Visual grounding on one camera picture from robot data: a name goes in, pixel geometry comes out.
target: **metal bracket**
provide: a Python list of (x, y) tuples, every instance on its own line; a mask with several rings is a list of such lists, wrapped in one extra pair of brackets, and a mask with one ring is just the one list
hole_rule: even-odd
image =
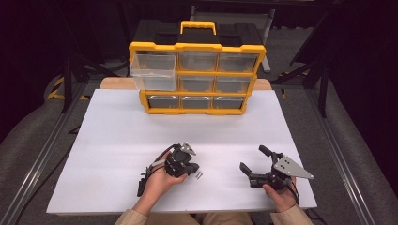
[(195, 151), (193, 151), (193, 149), (190, 147), (190, 145), (187, 142), (184, 142), (180, 149), (181, 149), (181, 151), (183, 151), (185, 153), (196, 156)]
[(274, 169), (288, 176), (314, 179), (312, 174), (304, 170), (297, 162), (287, 156), (281, 157), (281, 159), (275, 163)]

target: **yellow frame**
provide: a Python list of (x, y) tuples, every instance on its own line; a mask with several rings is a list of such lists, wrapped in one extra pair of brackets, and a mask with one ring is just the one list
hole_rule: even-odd
[[(216, 33), (214, 22), (203, 22), (203, 23), (192, 23), (182, 22), (181, 30), (183, 27), (201, 27), (201, 28), (212, 28), (213, 34)], [(140, 91), (140, 101), (144, 106), (147, 113), (160, 113), (160, 114), (182, 114), (182, 113), (206, 113), (213, 115), (225, 115), (225, 114), (243, 114), (246, 111), (246, 104), (249, 96), (252, 94), (254, 83), (257, 79), (256, 71), (260, 66), (266, 55), (266, 48), (263, 45), (242, 45), (240, 47), (223, 47), (221, 44), (205, 44), (205, 43), (177, 43), (175, 45), (157, 45), (153, 42), (138, 42), (133, 41), (129, 46), (130, 51), (130, 62), (132, 57), (139, 51), (157, 51), (157, 52), (174, 52), (176, 53), (176, 75), (177, 84), (179, 87), (179, 76), (180, 75), (194, 75), (194, 76), (228, 76), (228, 77), (250, 77), (246, 93), (218, 93), (218, 92), (187, 92), (187, 91)], [(217, 53), (217, 61), (215, 71), (195, 71), (195, 70), (180, 70), (178, 53), (185, 51), (197, 51), (197, 52), (215, 52)], [(257, 60), (253, 66), (252, 72), (230, 72), (230, 71), (218, 71), (219, 66), (219, 53), (255, 53), (258, 54)], [(146, 96), (178, 96), (178, 108), (166, 109), (166, 108), (150, 108)], [(198, 96), (198, 97), (244, 97), (242, 106), (240, 109), (212, 109), (212, 102), (208, 109), (184, 109), (181, 108), (181, 99), (183, 96)]]

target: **yellow storage organizer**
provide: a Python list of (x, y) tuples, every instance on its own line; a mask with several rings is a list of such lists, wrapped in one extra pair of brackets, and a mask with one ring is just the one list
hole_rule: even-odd
[(243, 114), (266, 49), (251, 23), (140, 21), (130, 75), (147, 113)]

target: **wrist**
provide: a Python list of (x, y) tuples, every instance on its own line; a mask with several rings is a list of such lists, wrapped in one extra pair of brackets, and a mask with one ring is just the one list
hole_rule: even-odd
[(132, 209), (142, 215), (148, 216), (153, 206), (158, 201), (158, 197), (144, 194), (138, 200), (138, 202), (132, 207)]
[(275, 211), (276, 211), (277, 213), (283, 213), (283, 212), (285, 212), (285, 211), (287, 211), (287, 210), (293, 208), (294, 206), (296, 206), (296, 204), (293, 204), (293, 205), (285, 205), (285, 206), (280, 206), (280, 207), (277, 206)]

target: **black curtain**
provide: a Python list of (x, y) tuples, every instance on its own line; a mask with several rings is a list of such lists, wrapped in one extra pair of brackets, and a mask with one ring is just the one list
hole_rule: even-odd
[(340, 100), (395, 194), (397, 9), (394, 1), (362, 1), (351, 14), (345, 14), (340, 23), (344, 41), (330, 65), (330, 79)]
[(59, 42), (30, 1), (0, 7), (0, 142), (44, 102), (47, 84), (61, 67)]

